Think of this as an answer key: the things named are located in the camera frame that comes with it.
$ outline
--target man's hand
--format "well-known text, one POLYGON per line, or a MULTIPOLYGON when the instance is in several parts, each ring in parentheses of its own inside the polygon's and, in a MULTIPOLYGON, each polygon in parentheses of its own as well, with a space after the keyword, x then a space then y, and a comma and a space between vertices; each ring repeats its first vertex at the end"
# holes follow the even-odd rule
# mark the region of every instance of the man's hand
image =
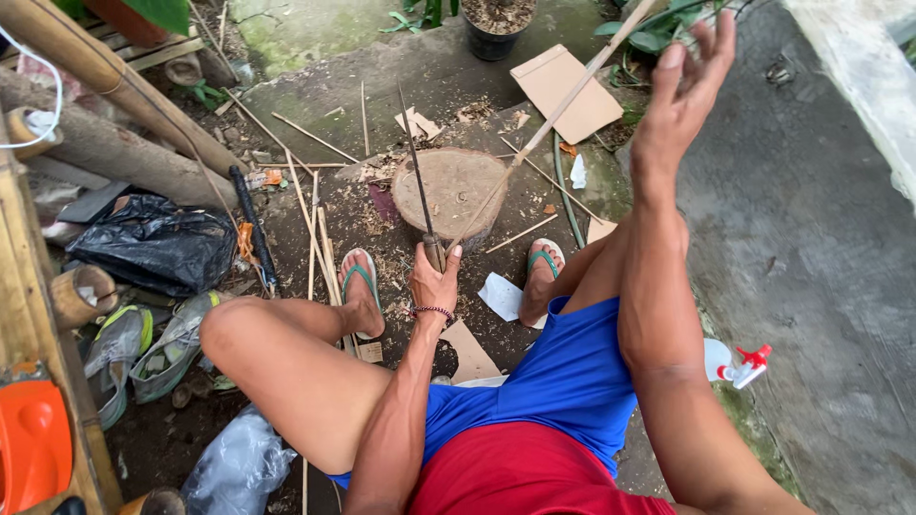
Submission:
POLYGON ((715 32, 702 21, 694 24, 691 32, 700 45, 700 60, 674 43, 661 55, 652 73, 652 101, 633 137, 633 171, 661 173, 669 178, 677 172, 735 59, 732 11, 724 9, 719 14, 715 32))
POLYGON ((426 259, 423 244, 417 244, 417 257, 410 272, 410 291, 416 306, 443 308, 455 311, 458 302, 458 268, 461 266, 461 246, 457 246, 445 259, 445 273, 439 273, 426 259))

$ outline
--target orange plastic container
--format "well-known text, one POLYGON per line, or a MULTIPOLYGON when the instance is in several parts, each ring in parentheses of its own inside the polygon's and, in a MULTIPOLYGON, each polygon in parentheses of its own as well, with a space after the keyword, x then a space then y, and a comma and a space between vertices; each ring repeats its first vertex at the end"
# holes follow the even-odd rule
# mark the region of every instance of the orange plastic container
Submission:
POLYGON ((48 380, 0 389, 0 514, 27 510, 70 484, 73 451, 60 391, 48 380))

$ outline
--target spray bottle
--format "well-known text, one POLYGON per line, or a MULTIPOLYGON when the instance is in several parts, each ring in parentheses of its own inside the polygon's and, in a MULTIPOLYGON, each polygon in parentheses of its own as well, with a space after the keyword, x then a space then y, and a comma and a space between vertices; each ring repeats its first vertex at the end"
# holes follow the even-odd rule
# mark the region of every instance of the spray bottle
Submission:
POLYGON ((773 347, 763 345, 757 352, 747 352, 741 347, 736 347, 744 357, 738 367, 732 367, 732 351, 722 342, 704 338, 703 349, 706 377, 710 381, 732 381, 735 388, 742 389, 767 369, 767 356, 773 347))

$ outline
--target person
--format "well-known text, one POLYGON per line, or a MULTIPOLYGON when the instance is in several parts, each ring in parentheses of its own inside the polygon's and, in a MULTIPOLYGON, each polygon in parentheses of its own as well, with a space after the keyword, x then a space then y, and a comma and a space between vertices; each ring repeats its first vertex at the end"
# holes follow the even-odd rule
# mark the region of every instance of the person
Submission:
POLYGON ((534 259, 519 318, 547 322, 502 386, 430 385, 461 247, 439 273, 417 245, 413 299, 435 310, 416 312, 395 372, 333 346, 384 331, 365 251, 343 262, 343 306, 244 297, 206 315, 206 355, 349 487, 344 513, 810 513, 769 477, 710 388, 675 207, 680 159, 734 58, 733 16, 723 11, 715 32, 692 28, 699 60, 676 43, 660 57, 633 140, 631 213, 565 264, 558 249, 532 246, 559 275, 534 259), (611 456, 637 401, 675 503, 616 489, 611 456))

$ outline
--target white rope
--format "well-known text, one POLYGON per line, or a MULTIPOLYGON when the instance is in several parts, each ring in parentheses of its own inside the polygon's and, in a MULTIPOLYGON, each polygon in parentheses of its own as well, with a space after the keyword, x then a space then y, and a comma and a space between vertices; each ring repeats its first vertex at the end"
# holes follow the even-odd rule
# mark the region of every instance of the white rope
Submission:
POLYGON ((55 83, 55 85, 57 85, 57 106, 55 106, 55 108, 54 108, 54 118, 51 120, 51 125, 48 127, 48 130, 46 130, 45 133, 42 134, 41 136, 36 137, 35 139, 33 139, 33 140, 31 140, 31 141, 27 141, 27 142, 25 142, 25 143, 13 143, 13 144, 8 144, 8 145, 0 145, 0 148, 23 148, 23 147, 29 147, 29 146, 35 145, 35 144, 38 143, 39 141, 41 141, 41 140, 45 139, 46 137, 48 137, 49 135, 52 135, 52 134, 54 133, 54 129, 57 128, 58 123, 60 122, 60 109, 63 107, 63 82, 60 80, 60 74, 58 73, 57 68, 54 68, 54 65, 52 65, 51 63, 47 62, 46 60, 40 58, 39 56, 33 54, 32 52, 30 52, 29 50, 27 50, 25 47, 23 47, 22 45, 20 45, 19 43, 16 43, 16 42, 13 40, 13 37, 10 36, 10 35, 3 29, 3 27, 0 27, 0 35, 2 35, 4 38, 6 38, 6 40, 9 41, 11 45, 13 45, 14 47, 16 47, 16 48, 17 48, 20 52, 22 52, 24 55, 27 55, 27 56, 29 56, 30 58, 32 58, 32 59, 34 59, 34 60, 40 62, 41 64, 44 64, 44 65, 47 66, 48 68, 50 68, 51 74, 54 75, 54 83, 55 83))

